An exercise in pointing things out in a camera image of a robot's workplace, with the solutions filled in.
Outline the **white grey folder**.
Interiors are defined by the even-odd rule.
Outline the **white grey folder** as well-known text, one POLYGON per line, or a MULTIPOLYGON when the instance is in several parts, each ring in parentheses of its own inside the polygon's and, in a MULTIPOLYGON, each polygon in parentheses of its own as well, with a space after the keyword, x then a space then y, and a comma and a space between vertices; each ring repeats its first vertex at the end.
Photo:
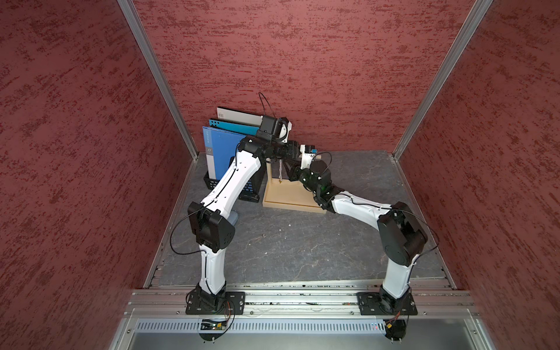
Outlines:
POLYGON ((217 108, 217 118, 228 122, 260 127, 262 116, 224 107, 217 108))

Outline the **left aluminium corner post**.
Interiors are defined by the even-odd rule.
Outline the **left aluminium corner post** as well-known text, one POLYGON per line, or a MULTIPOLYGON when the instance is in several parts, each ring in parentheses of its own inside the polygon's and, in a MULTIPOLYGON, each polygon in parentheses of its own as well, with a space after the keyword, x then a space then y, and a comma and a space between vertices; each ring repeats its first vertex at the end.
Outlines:
POLYGON ((145 31, 144 26, 141 23, 139 14, 134 6, 134 2, 131 0, 118 0, 118 5, 125 17, 126 22, 128 23, 129 28, 131 29, 131 32, 141 51, 141 54, 143 55, 144 60, 146 61, 152 73, 160 94, 163 97, 164 102, 166 102, 166 106, 171 113, 176 127, 178 128, 179 133, 181 134, 182 139, 189 150, 191 158, 193 160, 198 160, 198 148, 195 145, 191 132, 188 130, 179 105, 173 95, 171 86, 166 79, 163 69, 161 68, 155 51, 153 50, 153 47, 150 43, 147 32, 145 31))

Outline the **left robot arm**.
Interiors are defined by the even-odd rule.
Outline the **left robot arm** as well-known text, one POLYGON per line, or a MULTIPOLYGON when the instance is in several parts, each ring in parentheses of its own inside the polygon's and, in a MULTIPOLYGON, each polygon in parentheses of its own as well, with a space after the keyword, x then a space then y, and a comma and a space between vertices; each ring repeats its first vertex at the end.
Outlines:
POLYGON ((262 116, 256 134, 236 145, 233 162, 217 186, 200 203, 188 207, 201 253, 201 278, 194 295, 211 313, 221 312, 225 306, 225 253, 236 232, 230 221, 233 205, 267 159, 298 157, 297 147, 288 141, 291 129, 287 118, 262 116))

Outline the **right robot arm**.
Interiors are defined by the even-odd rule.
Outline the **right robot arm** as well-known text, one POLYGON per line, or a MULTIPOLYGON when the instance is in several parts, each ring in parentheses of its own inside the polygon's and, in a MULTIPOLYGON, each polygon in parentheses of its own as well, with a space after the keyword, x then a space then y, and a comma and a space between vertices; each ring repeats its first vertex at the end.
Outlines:
POLYGON ((386 275, 379 289, 380 308, 387 314, 399 312, 411 294, 411 273, 428 241, 418 217, 404 202, 380 204, 334 185, 328 165, 322 160, 311 160, 306 168, 287 164, 284 168, 291 182, 300 182, 313 194, 318 207, 354 218, 379 232, 388 257, 386 275))

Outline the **blue folder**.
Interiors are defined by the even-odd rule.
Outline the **blue folder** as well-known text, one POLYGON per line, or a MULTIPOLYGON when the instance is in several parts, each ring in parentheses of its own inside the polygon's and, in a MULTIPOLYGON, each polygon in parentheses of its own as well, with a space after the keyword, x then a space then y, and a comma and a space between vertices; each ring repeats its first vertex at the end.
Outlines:
POLYGON ((203 135, 209 178, 221 180, 245 135, 212 127, 203 127, 203 135))

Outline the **wooden jewelry display stand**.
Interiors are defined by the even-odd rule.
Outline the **wooden jewelry display stand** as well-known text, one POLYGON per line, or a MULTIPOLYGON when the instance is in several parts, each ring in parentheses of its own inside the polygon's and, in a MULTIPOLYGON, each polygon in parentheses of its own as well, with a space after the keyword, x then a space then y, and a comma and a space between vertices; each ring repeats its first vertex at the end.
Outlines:
POLYGON ((266 164, 267 184, 262 205, 266 208, 323 213, 313 194, 298 181, 274 178, 270 163, 266 164))

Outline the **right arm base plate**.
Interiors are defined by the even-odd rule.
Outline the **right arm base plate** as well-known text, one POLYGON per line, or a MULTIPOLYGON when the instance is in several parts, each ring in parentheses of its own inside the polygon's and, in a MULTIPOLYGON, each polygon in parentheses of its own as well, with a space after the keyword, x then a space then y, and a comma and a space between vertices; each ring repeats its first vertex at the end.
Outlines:
POLYGON ((357 293, 357 305, 362 316, 417 316, 418 310, 410 291, 400 298, 386 293, 357 293))

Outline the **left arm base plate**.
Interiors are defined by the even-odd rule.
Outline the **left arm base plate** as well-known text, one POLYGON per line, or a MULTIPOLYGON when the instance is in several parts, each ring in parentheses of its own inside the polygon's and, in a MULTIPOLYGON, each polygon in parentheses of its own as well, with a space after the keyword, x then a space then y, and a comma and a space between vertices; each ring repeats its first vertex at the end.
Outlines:
POLYGON ((221 292, 212 296, 203 290, 193 290, 186 297, 186 315, 239 316, 244 313, 246 293, 221 292))

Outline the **teal folder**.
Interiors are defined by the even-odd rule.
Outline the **teal folder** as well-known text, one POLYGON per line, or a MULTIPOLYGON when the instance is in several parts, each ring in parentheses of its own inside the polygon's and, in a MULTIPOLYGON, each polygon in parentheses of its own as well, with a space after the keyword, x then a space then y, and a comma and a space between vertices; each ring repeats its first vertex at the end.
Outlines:
POLYGON ((224 131, 230 131, 237 134, 255 136, 257 131, 259 130, 258 126, 254 125, 245 125, 234 123, 226 120, 216 120, 210 119, 209 120, 209 127, 218 128, 224 131))

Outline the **black mesh file organizer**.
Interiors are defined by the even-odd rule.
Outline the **black mesh file organizer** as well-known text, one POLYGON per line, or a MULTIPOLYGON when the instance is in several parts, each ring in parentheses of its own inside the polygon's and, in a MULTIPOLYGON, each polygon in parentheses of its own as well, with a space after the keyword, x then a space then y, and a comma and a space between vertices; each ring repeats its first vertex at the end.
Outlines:
MULTIPOLYGON (((265 177, 265 169, 261 167, 246 183, 244 189, 239 194, 238 199, 240 201, 259 203, 260 202, 260 189, 265 177)), ((214 189, 219 181, 216 179, 210 179, 209 173, 204 175, 204 183, 209 190, 214 189)))

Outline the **right aluminium corner post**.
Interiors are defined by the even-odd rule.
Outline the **right aluminium corner post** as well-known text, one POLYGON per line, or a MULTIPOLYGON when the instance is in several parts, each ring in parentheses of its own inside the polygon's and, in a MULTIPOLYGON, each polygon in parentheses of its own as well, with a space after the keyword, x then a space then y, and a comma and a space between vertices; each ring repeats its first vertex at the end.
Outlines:
POLYGON ((480 23, 490 9, 492 3, 492 0, 474 1, 464 23, 459 29, 458 34, 453 40, 452 45, 450 46, 439 69, 437 70, 437 73, 435 74, 434 79, 427 90, 427 93, 421 100, 421 103, 415 111, 411 122, 409 123, 400 141, 398 142, 398 145, 395 147, 394 152, 392 153, 393 158, 396 162, 400 161, 405 150, 412 141, 412 138, 419 129, 422 121, 429 112, 430 107, 433 105, 438 94, 440 93, 450 74, 454 70, 454 67, 458 63, 463 52, 465 51, 465 48, 471 41, 476 29, 478 28, 478 26, 480 26, 480 23))

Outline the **aluminium corner post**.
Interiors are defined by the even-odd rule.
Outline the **aluminium corner post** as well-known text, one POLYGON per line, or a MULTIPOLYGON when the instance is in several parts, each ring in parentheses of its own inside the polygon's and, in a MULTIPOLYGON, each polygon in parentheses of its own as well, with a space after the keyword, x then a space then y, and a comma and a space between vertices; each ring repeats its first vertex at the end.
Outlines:
POLYGON ((179 105, 173 95, 171 86, 166 79, 163 69, 161 68, 155 51, 153 50, 153 47, 150 43, 147 32, 145 31, 144 26, 141 23, 139 14, 134 6, 134 2, 131 0, 118 0, 118 5, 125 17, 126 22, 128 23, 129 28, 131 29, 131 32, 141 51, 141 54, 143 55, 144 60, 146 61, 152 73, 160 94, 163 97, 164 102, 166 102, 166 106, 171 113, 176 127, 178 128, 179 133, 181 134, 182 139, 189 150, 191 158, 193 160, 198 160, 198 148, 195 145, 191 132, 188 130, 179 105))
POLYGON ((400 161, 405 150, 412 141, 412 138, 419 129, 422 121, 429 112, 430 107, 433 105, 438 94, 440 93, 450 74, 454 70, 454 67, 458 63, 463 52, 465 51, 465 48, 471 41, 476 29, 478 28, 478 26, 480 26, 480 23, 490 9, 492 3, 492 0, 474 1, 464 23, 459 29, 458 34, 453 40, 452 45, 450 46, 439 69, 437 70, 437 73, 435 74, 434 79, 427 90, 427 93, 421 100, 421 103, 415 111, 411 122, 409 123, 400 141, 398 142, 398 145, 395 147, 394 152, 392 153, 393 158, 396 162, 400 161))

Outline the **aluminium front rail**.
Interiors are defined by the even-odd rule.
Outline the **aluminium front rail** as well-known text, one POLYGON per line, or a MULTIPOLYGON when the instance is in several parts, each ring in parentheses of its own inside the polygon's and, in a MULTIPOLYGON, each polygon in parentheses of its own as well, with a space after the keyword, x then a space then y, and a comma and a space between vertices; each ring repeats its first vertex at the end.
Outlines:
MULTIPOLYGON (((142 332, 211 332, 205 319, 232 322, 216 333, 378 334, 393 314, 374 302, 379 280, 300 281, 232 284, 219 309, 201 303, 189 286, 134 290, 112 341, 111 349, 130 349, 142 332)), ((458 321, 475 349, 493 349, 470 292, 454 289, 446 278, 413 279, 411 297, 399 321, 458 321)))

